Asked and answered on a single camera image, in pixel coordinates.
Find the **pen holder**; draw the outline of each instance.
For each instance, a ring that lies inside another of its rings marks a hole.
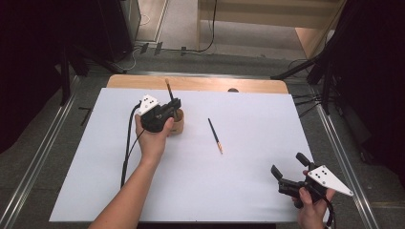
[[[170,133],[172,135],[179,135],[182,133],[184,128],[184,112],[182,109],[177,109],[177,117],[175,117],[175,123],[173,124],[172,130]]]

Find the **white board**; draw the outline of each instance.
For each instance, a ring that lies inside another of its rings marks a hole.
[[[102,89],[50,221],[93,221],[119,190],[129,115],[145,94],[167,103],[167,91]],[[141,221],[295,221],[284,178],[304,180],[298,152],[312,156],[289,94],[174,91],[184,131],[170,136]],[[208,118],[222,143],[218,149]],[[139,162],[134,148],[127,177]]]

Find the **pencil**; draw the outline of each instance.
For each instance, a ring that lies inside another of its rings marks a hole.
[[[218,149],[220,149],[221,154],[223,154],[223,146],[215,133],[214,127],[212,126],[211,120],[208,118],[209,125],[211,126],[212,134],[214,134],[215,140],[217,141]]]

